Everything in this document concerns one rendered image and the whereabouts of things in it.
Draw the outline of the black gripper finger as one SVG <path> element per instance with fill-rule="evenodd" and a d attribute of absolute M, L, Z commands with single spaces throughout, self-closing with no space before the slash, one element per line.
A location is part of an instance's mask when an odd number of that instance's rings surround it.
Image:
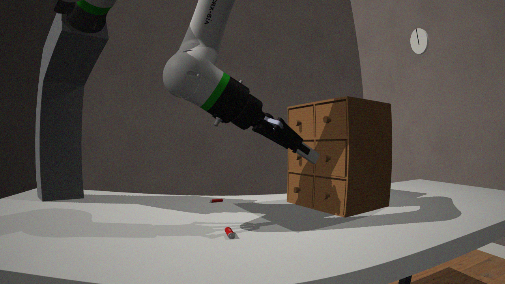
<path fill-rule="evenodd" d="M 259 128 L 258 126 L 253 127 L 253 128 L 252 128 L 252 131 L 254 131 L 254 132 L 256 132 L 256 133 L 259 133 L 259 134 L 263 135 L 264 137 L 267 137 L 269 140 L 272 140 L 273 142 L 276 142 L 277 144 L 279 144 L 280 146 L 285 147 L 286 149 L 288 149 L 288 148 L 289 148 L 289 149 L 293 150 L 293 148 L 292 148 L 292 147 L 289 147 L 289 145 L 288 145 L 288 144 L 285 144 L 285 143 L 284 143 L 283 141 L 281 141 L 279 138 L 277 138 L 277 137 L 275 137 L 275 136 L 270 136 L 270 135 L 269 135 L 269 134 L 267 134 L 266 132 L 264 132 L 264 131 L 260 131 L 260 129 L 258 129 L 258 128 Z M 302 157 L 303 157 L 303 156 L 302 156 Z M 303 157 L 303 158 L 305 158 L 305 157 Z M 306 159 L 306 158 L 305 158 L 305 159 Z M 308 160 L 308 159 L 306 159 L 306 160 Z M 308 161 L 309 161 L 309 160 L 308 160 Z M 309 161 L 309 162 L 310 162 L 310 161 Z M 312 163 L 312 162 L 310 162 L 310 163 Z M 312 163 L 312 164 L 313 164 L 313 163 Z"/>
<path fill-rule="evenodd" d="M 270 115 L 269 113 L 266 114 Z M 273 118 L 272 115 L 270 116 Z M 279 138 L 285 144 L 288 144 L 289 147 L 293 148 L 292 151 L 293 153 L 297 152 L 301 156 L 308 159 L 313 164 L 316 164 L 320 154 L 314 151 L 312 148 L 310 148 L 307 144 L 305 144 L 303 142 L 302 137 L 300 137 L 295 131 L 293 131 L 293 129 L 290 128 L 282 118 L 279 117 L 277 120 L 272 118 L 268 118 L 267 116 L 265 116 L 264 120 L 268 121 L 270 124 L 274 126 L 273 127 L 274 132 L 269 131 L 262 125 L 260 125 L 258 129 L 260 129 L 260 131 L 266 132 L 270 136 L 275 136 Z"/>

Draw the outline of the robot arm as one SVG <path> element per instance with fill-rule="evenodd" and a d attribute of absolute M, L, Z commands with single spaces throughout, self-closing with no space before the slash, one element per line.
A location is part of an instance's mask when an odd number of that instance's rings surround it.
<path fill-rule="evenodd" d="M 116 0 L 54 0 L 54 11 L 65 14 L 75 29 L 94 34 L 103 29 Z M 245 108 L 249 88 L 215 65 L 235 0 L 198 0 L 179 50 L 163 70 L 165 88 L 216 118 L 229 123 Z"/>

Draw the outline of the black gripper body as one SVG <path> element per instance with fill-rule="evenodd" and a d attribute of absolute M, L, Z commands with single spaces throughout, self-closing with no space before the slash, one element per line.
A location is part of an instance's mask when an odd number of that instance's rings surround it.
<path fill-rule="evenodd" d="M 270 115 L 262 111 L 263 103 L 253 95 L 248 96 L 247 104 L 242 112 L 231 122 L 237 127 L 245 130 L 249 127 L 262 125 L 269 131 L 274 132 L 273 125 L 264 120 L 265 116 L 272 118 Z"/>

